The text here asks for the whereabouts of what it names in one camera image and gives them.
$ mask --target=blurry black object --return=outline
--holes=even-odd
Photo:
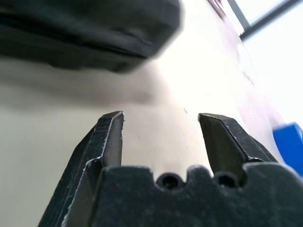
[[[178,0],[0,0],[0,54],[127,71],[178,29]]]
[[[76,147],[40,227],[302,227],[303,183],[234,120],[201,114],[214,178],[187,182],[120,167],[123,112],[101,117]]]

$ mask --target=beige floor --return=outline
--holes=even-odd
[[[253,126],[260,111],[249,103],[260,98],[238,66],[235,32],[207,1],[184,8],[181,34],[129,75],[0,61],[1,227],[37,226],[73,149],[111,111],[125,111],[123,164],[149,166],[155,177],[209,168],[198,112],[237,119],[276,152],[269,130]]]

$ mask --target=blue object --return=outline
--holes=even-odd
[[[276,146],[284,161],[303,176],[303,131],[297,123],[273,130]]]

